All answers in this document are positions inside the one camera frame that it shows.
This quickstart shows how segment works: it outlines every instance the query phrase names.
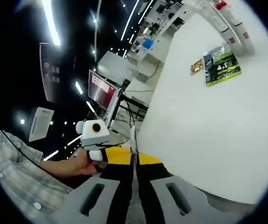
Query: computer monitor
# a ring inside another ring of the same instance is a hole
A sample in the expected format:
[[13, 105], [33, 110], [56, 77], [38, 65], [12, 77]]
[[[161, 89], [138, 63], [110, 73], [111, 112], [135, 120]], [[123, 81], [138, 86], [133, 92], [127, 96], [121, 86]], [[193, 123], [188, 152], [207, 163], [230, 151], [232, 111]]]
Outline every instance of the computer monitor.
[[41, 78], [46, 100], [57, 105], [73, 104], [73, 50], [40, 43]]
[[162, 12], [165, 10], [165, 8], [166, 8], [166, 6], [164, 6], [164, 5], [159, 5], [158, 8], [156, 9], [156, 11], [157, 11], [158, 13], [162, 13]]
[[104, 109], [108, 109], [113, 95], [117, 92], [115, 86], [104, 78], [89, 70], [88, 96]]

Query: red label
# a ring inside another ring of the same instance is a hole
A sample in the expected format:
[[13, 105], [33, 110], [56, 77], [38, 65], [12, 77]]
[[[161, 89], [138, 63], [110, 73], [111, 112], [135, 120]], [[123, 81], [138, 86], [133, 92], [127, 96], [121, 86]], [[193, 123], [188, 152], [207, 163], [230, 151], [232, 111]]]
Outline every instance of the red label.
[[247, 32], [242, 34], [244, 36], [245, 39], [249, 38], [249, 35], [247, 34]]
[[230, 41], [230, 43], [235, 43], [235, 39], [234, 39], [233, 37], [231, 37], [231, 38], [229, 39], [229, 41]]
[[216, 9], [220, 10], [220, 9], [222, 9], [226, 5], [227, 5], [226, 2], [221, 1], [220, 3], [216, 4], [215, 7], [216, 7]]

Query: plaid shirt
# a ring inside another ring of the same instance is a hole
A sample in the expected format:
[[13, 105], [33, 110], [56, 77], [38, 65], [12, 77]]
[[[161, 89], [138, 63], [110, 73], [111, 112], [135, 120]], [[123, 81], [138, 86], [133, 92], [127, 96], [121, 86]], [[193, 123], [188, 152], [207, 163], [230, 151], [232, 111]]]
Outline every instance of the plaid shirt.
[[[10, 133], [8, 138], [34, 163], [42, 152], [28, 147]], [[60, 208], [72, 188], [62, 184], [26, 159], [0, 131], [0, 183], [15, 205], [29, 219]]]

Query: ceiling light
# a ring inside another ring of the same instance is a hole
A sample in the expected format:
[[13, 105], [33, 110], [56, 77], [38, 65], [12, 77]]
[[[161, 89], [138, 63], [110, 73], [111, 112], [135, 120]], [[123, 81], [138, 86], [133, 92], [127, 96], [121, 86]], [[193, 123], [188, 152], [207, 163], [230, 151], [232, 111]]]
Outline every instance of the ceiling light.
[[92, 105], [90, 104], [90, 102], [86, 101], [86, 104], [88, 105], [88, 107], [91, 109], [91, 111], [93, 113], [95, 113], [95, 110], [93, 109]]
[[81, 89], [81, 87], [80, 87], [78, 82], [76, 82], [76, 88], [78, 89], [79, 93], [82, 95], [83, 91], [82, 91], [82, 89]]
[[82, 137], [82, 135], [79, 135], [77, 138], [75, 138], [74, 140], [72, 140], [71, 142], [69, 142], [68, 143], [68, 146], [70, 146], [71, 144], [73, 144], [75, 141], [77, 141], [81, 137]]
[[47, 23], [50, 29], [51, 37], [53, 39], [53, 43], [57, 46], [60, 46], [61, 45], [60, 39], [56, 31], [54, 19], [53, 19], [51, 0], [42, 0], [42, 5], [44, 7], [44, 11], [45, 11]]
[[53, 152], [52, 154], [48, 155], [45, 159], [43, 159], [44, 161], [47, 161], [48, 159], [50, 159], [52, 156], [56, 155], [58, 153], [58, 150]]
[[126, 29], [127, 29], [128, 25], [129, 25], [129, 22], [130, 22], [130, 20], [131, 20], [131, 18], [132, 18], [132, 16], [133, 16], [133, 13], [134, 13], [134, 11], [135, 11], [135, 9], [136, 9], [138, 3], [139, 3], [139, 0], [136, 1], [136, 4], [135, 4], [135, 6], [134, 6], [134, 8], [133, 8], [133, 10], [132, 10], [132, 12], [131, 12], [131, 14], [130, 14], [130, 16], [129, 16], [129, 19], [128, 19], [128, 21], [126, 22], [126, 25], [125, 25], [125, 28], [124, 28], [124, 32], [123, 32], [123, 34], [122, 34], [122, 36], [121, 36], [121, 39], [120, 39], [121, 41], [124, 39], [124, 34], [125, 34], [125, 32], [126, 32]]
[[143, 15], [141, 16], [141, 19], [139, 20], [138, 24], [141, 23], [141, 21], [142, 21], [144, 15], [145, 15], [145, 13], [147, 12], [147, 10], [149, 9], [149, 7], [151, 6], [152, 2], [153, 2], [153, 0], [151, 0], [151, 2], [149, 3], [148, 7], [145, 9], [145, 11], [144, 11]]
[[125, 54], [126, 54], [127, 50], [124, 51], [124, 55], [123, 55], [123, 58], [125, 57]]
[[131, 43], [131, 41], [133, 40], [134, 34], [132, 34], [129, 43]]
[[145, 30], [143, 31], [143, 33], [145, 34], [148, 31], [148, 27], [145, 28]]

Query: shirt button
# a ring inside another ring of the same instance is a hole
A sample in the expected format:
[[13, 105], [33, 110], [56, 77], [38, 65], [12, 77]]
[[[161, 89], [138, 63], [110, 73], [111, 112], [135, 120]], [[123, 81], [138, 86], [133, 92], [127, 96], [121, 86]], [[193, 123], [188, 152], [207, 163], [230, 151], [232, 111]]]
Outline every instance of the shirt button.
[[40, 203], [34, 203], [33, 204], [34, 205], [34, 207], [37, 209], [37, 210], [41, 210], [41, 204]]

